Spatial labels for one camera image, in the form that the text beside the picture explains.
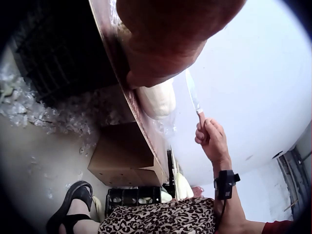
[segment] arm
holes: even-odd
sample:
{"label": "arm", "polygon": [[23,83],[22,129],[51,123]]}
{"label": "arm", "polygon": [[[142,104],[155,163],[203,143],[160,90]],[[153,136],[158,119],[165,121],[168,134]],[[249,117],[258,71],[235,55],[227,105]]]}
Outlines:
{"label": "arm", "polygon": [[[205,129],[197,124],[195,141],[202,145],[207,157],[212,162],[213,176],[218,177],[221,170],[232,170],[232,162],[227,149],[227,140],[223,127],[214,119],[206,119]],[[203,131],[207,131],[209,137],[204,139]],[[221,214],[223,201],[215,197],[214,209],[217,215]],[[227,200],[225,211],[218,229],[220,234],[261,234],[265,223],[248,221],[245,218],[241,201],[236,186],[232,190],[232,198]]]}

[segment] knife handle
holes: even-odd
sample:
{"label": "knife handle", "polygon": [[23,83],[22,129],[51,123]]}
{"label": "knife handle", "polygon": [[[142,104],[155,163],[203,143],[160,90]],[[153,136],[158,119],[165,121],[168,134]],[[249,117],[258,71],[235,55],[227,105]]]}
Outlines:
{"label": "knife handle", "polygon": [[196,112],[197,112],[197,115],[199,117],[199,123],[200,123],[200,127],[201,127],[201,132],[204,134],[204,139],[202,141],[205,142],[206,139],[207,139],[207,136],[208,136],[208,133],[207,133],[207,131],[205,129],[205,126],[204,126],[205,120],[206,120],[205,114],[204,114],[204,111],[202,109],[199,109]]}

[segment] knife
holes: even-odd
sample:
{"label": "knife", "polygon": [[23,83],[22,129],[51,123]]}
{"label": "knife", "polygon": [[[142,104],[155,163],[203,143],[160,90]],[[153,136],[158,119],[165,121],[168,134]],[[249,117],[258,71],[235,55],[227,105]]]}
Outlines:
{"label": "knife", "polygon": [[205,114],[202,108],[200,108],[199,100],[197,98],[197,94],[195,90],[195,83],[188,68],[185,70],[185,76],[186,76],[186,84],[188,86],[188,92],[190,94],[193,107],[196,110],[196,113],[199,117],[200,126],[202,129],[204,129]]}

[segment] leopard print clothing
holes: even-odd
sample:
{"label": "leopard print clothing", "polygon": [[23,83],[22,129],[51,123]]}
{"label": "leopard print clothing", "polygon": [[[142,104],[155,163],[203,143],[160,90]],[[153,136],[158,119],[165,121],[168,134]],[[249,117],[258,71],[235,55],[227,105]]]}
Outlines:
{"label": "leopard print clothing", "polygon": [[196,197],[138,207],[118,206],[100,224],[98,234],[213,234],[214,224],[213,199]]}

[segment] black wrist device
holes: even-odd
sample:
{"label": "black wrist device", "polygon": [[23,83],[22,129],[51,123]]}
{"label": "black wrist device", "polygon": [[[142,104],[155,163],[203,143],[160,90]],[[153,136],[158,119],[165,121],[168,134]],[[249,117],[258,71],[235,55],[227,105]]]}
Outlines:
{"label": "black wrist device", "polygon": [[240,180],[239,175],[234,174],[232,170],[219,171],[219,177],[214,180],[218,200],[231,199],[232,187]]}

